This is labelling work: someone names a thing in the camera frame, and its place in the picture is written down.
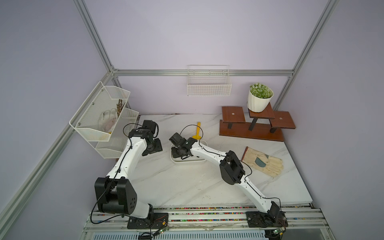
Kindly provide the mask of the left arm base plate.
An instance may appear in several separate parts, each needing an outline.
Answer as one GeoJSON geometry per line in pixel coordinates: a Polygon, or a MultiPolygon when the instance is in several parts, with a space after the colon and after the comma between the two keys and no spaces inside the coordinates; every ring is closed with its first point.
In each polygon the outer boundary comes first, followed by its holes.
{"type": "Polygon", "coordinates": [[[127,229],[152,229],[158,230],[168,226],[169,214],[168,213],[153,213],[150,214],[148,218],[141,219],[130,217],[127,229]]]}

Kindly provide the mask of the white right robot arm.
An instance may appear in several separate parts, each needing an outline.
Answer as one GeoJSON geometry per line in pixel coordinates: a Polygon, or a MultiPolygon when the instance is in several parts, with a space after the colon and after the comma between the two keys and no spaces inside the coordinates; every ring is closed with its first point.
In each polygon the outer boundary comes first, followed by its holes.
{"type": "Polygon", "coordinates": [[[267,198],[249,180],[242,161],[239,160],[235,152],[218,151],[201,144],[200,141],[194,138],[185,139],[178,133],[170,137],[170,142],[173,144],[171,148],[173,158],[184,160],[189,157],[199,157],[215,164],[220,168],[223,181],[238,187],[252,201],[262,217],[266,217],[274,222],[284,218],[281,206],[276,204],[271,198],[267,198]]]}

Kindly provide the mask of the white plastic storage box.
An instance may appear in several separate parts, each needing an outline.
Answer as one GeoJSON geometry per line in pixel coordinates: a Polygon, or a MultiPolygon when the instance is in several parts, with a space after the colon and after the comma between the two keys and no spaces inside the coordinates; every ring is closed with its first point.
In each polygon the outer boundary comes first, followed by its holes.
{"type": "Polygon", "coordinates": [[[197,157],[197,156],[190,156],[190,157],[185,158],[185,159],[174,158],[173,157],[173,148],[175,148],[174,145],[171,146],[170,158],[171,158],[171,161],[177,165],[202,164],[202,163],[205,163],[207,161],[206,159],[203,159],[203,158],[197,157]]]}

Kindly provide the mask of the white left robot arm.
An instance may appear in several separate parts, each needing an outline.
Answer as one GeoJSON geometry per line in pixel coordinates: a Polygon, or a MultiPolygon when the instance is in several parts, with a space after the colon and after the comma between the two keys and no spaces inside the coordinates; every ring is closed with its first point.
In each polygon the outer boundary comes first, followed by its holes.
{"type": "Polygon", "coordinates": [[[152,120],[145,120],[125,135],[128,138],[127,145],[117,163],[105,177],[95,182],[95,207],[99,212],[153,219],[153,206],[139,200],[130,178],[141,157],[163,150],[158,134],[159,125],[152,120]]]}

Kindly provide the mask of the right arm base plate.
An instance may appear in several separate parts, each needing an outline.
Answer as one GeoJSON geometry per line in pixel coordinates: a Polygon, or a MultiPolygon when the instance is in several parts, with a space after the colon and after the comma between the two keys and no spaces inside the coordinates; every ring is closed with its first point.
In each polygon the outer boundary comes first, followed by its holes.
{"type": "Polygon", "coordinates": [[[246,219],[250,228],[286,228],[288,226],[283,211],[279,211],[277,214],[246,212],[246,219]]]}

